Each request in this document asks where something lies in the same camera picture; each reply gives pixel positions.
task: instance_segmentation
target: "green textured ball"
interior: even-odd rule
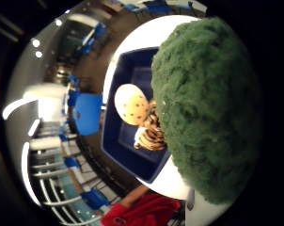
[[[211,203],[233,202],[260,147],[260,86],[249,54],[221,19],[180,24],[151,65],[174,164]]]

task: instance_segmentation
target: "blue chair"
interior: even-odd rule
[[[95,27],[95,39],[98,39],[105,33],[106,27],[103,23],[98,23]]]
[[[92,50],[92,46],[94,42],[95,42],[95,38],[89,39],[89,41],[80,50],[81,53],[88,54]]]
[[[80,95],[80,91],[79,90],[70,90],[68,95],[69,95],[69,98],[68,98],[68,101],[67,101],[67,105],[74,106],[78,96]]]
[[[168,13],[172,11],[172,8],[166,3],[166,1],[162,0],[144,2],[143,4],[150,13]]]
[[[79,85],[79,79],[77,77],[75,77],[72,74],[68,74],[68,79],[75,85],[78,87]]]
[[[83,192],[81,196],[86,204],[93,210],[99,210],[102,208],[102,206],[109,205],[109,202],[105,196],[99,190],[94,188],[91,188],[88,192]]]
[[[98,132],[102,103],[102,95],[89,93],[78,95],[72,117],[80,135],[87,136]]]
[[[146,10],[146,8],[139,8],[133,4],[126,4],[123,6],[124,8],[128,9],[129,11],[134,13],[135,18],[137,19],[138,22],[140,22],[140,19],[138,17],[138,13],[141,13],[143,16],[143,11]]]

